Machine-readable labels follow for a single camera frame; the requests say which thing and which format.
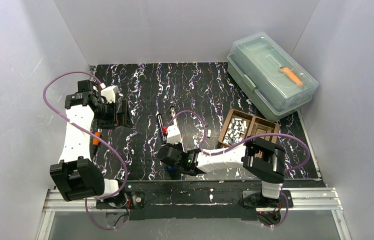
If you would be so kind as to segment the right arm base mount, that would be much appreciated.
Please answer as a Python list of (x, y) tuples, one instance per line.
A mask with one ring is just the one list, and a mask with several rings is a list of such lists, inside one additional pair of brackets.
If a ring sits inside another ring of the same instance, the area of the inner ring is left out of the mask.
[(281, 225), (290, 208), (294, 207), (291, 192), (282, 190), (279, 198), (264, 197), (261, 192), (253, 192), (238, 200), (245, 209), (257, 210), (257, 218), (263, 227), (275, 228)]

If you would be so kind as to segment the brown wooden tray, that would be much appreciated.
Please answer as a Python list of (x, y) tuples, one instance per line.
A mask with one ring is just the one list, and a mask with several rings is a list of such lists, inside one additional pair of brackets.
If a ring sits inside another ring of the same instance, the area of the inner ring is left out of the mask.
[(247, 120), (248, 130), (247, 130), (247, 133), (246, 133), (246, 137), (244, 139), (246, 139), (250, 136), (259, 135), (259, 134), (278, 133), (279, 130), (280, 130), (280, 124), (278, 124), (278, 123), (271, 122), (271, 121), (268, 121), (264, 118), (261, 118), (261, 117), (255, 116), (255, 115), (251, 115), (251, 114), (242, 112), (240, 110), (236, 110), (236, 109), (231, 108), (228, 112), (228, 115), (225, 119), (225, 122), (223, 124), (221, 133), (220, 133), (219, 138), (218, 138), (219, 145), (222, 148), (227, 148), (227, 147), (231, 146), (231, 145), (224, 144), (222, 142), (222, 139), (223, 139), (223, 135), (224, 135), (225, 131), (228, 128), (229, 121), (233, 117), (240, 117), (240, 118), (243, 118), (243, 119)]

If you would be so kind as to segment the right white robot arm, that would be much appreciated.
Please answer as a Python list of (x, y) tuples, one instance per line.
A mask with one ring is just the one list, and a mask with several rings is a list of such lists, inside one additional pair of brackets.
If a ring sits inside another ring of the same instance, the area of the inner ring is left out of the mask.
[(179, 144), (167, 143), (159, 149), (157, 158), (174, 171), (189, 176), (243, 168), (261, 180), (261, 190), (239, 203), (244, 208), (276, 208), (280, 205), (285, 150), (278, 144), (255, 138), (233, 148), (214, 149), (205, 153), (200, 149), (184, 152)]

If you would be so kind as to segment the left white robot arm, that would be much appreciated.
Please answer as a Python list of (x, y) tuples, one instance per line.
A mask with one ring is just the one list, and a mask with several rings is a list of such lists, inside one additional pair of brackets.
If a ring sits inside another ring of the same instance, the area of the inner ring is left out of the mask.
[(93, 122), (102, 130), (133, 126), (127, 101), (122, 100), (118, 106), (118, 93), (115, 85), (81, 80), (77, 92), (66, 96), (65, 141), (58, 163), (50, 167), (50, 175), (68, 202), (90, 197), (112, 198), (124, 188), (124, 183), (104, 178), (91, 159), (91, 143), (101, 141), (101, 137), (91, 131)]

